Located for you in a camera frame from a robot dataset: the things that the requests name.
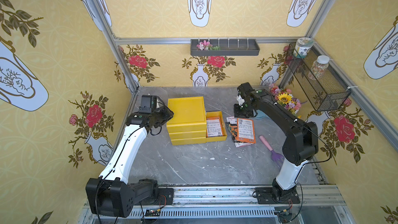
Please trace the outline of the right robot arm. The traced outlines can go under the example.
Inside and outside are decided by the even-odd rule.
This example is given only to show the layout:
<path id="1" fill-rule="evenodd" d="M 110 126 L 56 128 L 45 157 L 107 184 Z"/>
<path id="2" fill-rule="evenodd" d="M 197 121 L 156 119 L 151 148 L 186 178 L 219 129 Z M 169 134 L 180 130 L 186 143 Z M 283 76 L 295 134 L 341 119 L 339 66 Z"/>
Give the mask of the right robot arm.
<path id="1" fill-rule="evenodd" d="M 298 204 L 302 197 L 297 192 L 296 181 L 302 168 L 318 152 L 317 125 L 295 117 L 265 89 L 253 89 L 249 83 L 237 87 L 238 103 L 234 104 L 234 116 L 254 118 L 258 111 L 266 114 L 286 136 L 282 147 L 284 161 L 271 187 L 256 188 L 260 204 Z"/>

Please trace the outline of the orange marigold seed bag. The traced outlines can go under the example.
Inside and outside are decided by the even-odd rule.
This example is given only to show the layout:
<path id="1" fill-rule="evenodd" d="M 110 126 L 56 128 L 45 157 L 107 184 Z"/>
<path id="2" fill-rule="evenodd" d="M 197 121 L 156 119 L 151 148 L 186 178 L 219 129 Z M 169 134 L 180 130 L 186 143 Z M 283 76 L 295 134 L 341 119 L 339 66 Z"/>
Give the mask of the orange marigold seed bag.
<path id="1" fill-rule="evenodd" d="M 223 136 L 221 118 L 219 116 L 208 117 L 206 125 L 208 138 Z"/>
<path id="2" fill-rule="evenodd" d="M 241 143 L 256 143 L 255 125 L 253 120 L 237 118 L 235 140 Z"/>
<path id="3" fill-rule="evenodd" d="M 239 142 L 237 140 L 237 118 L 234 117 L 227 117 L 227 127 L 228 130 L 232 136 L 232 141 L 235 145 L 235 147 L 243 147 L 243 146 L 248 146 L 250 145 L 250 143 L 246 143 L 246 142 Z"/>

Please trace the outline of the yellow drawer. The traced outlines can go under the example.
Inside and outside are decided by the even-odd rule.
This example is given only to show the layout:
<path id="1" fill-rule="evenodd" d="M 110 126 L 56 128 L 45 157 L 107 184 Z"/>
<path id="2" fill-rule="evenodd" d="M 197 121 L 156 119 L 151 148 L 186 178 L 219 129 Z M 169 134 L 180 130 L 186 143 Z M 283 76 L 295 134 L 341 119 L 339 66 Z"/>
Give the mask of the yellow drawer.
<path id="1" fill-rule="evenodd" d="M 221 142 L 227 139 L 222 112 L 206 113 L 206 142 Z"/>

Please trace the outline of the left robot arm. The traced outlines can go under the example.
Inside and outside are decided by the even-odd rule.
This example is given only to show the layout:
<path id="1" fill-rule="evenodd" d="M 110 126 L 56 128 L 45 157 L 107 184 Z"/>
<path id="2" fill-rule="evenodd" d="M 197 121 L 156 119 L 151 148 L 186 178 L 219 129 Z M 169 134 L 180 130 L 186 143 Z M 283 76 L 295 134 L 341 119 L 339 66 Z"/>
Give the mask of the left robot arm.
<path id="1" fill-rule="evenodd" d="M 141 108 L 125 122 L 124 133 L 111 160 L 98 178 L 90 178 L 86 193 L 92 214 L 126 218 L 134 205 L 146 200 L 157 201 L 158 183 L 154 179 L 141 179 L 129 183 L 130 171 L 138 150 L 152 128 L 161 128 L 173 118 L 166 106 L 155 110 Z"/>

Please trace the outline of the yellow plastic drawer cabinet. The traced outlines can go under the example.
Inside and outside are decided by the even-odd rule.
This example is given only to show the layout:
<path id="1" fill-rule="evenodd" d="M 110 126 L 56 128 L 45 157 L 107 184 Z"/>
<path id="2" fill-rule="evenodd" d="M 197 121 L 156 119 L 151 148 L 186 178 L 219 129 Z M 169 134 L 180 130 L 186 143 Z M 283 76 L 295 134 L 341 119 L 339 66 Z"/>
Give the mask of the yellow plastic drawer cabinet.
<path id="1" fill-rule="evenodd" d="M 206 111 L 204 98 L 180 97 L 168 99 L 174 116 L 166 124 L 174 146 L 206 143 Z"/>

